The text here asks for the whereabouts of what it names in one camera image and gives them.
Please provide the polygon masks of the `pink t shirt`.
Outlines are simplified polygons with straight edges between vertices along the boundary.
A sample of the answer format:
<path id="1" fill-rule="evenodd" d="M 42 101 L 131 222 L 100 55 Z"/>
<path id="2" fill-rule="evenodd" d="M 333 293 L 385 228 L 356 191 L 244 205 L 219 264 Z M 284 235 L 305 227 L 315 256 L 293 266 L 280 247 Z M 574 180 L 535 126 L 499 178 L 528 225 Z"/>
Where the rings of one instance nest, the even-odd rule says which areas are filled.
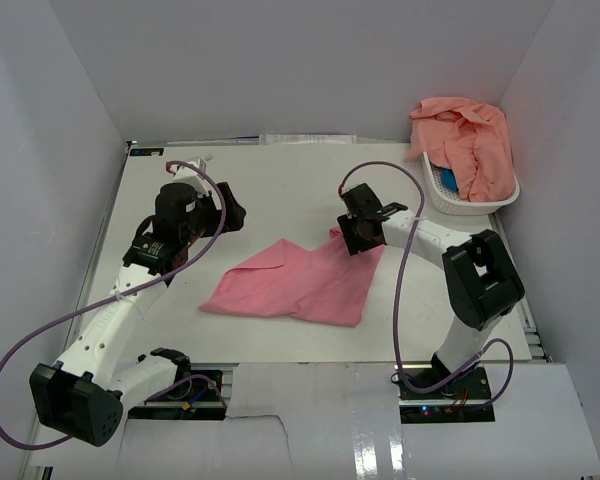
<path id="1" fill-rule="evenodd" d="M 383 252 L 379 246 L 350 255 L 338 228 L 314 250 L 280 239 L 225 272 L 198 310 L 354 328 L 362 320 Z"/>

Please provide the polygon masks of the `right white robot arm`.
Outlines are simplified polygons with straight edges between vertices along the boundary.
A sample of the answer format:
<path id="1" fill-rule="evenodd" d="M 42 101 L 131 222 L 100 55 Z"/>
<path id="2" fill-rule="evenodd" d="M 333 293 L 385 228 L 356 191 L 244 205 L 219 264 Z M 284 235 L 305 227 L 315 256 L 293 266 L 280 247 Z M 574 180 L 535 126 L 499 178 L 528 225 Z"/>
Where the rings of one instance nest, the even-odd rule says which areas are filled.
<path id="1" fill-rule="evenodd" d="M 394 293 L 393 343 L 397 374 L 410 391 L 452 399 L 468 385 L 466 371 L 482 357 L 500 319 L 524 298 L 525 289 L 500 235 L 486 229 L 467 233 L 426 220 L 397 202 L 383 205 L 371 187 L 338 191 L 347 213 L 337 218 L 350 255 L 379 246 L 403 250 Z M 449 331 L 431 367 L 410 377 L 402 366 L 398 316 L 406 263 L 411 253 L 443 271 L 453 312 Z"/>

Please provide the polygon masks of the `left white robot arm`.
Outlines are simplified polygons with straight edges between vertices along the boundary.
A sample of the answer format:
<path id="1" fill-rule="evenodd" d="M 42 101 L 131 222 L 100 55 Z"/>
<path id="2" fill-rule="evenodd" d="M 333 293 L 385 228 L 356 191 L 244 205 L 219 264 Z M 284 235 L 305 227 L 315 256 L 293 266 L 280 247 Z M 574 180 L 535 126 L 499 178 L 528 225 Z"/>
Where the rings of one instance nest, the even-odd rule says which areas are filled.
<path id="1" fill-rule="evenodd" d="M 29 378 L 40 423 L 95 447 L 114 435 L 126 410 L 153 397 L 185 396 L 191 387 L 190 359 L 159 347 L 122 373 L 116 365 L 133 332 L 166 292 L 191 245 L 240 230 L 245 209 L 225 182 L 217 185 L 224 202 L 192 185 L 161 187 L 153 215 L 138 226 L 111 289 L 112 303 L 97 308 L 78 339 L 53 365 L 39 364 Z"/>

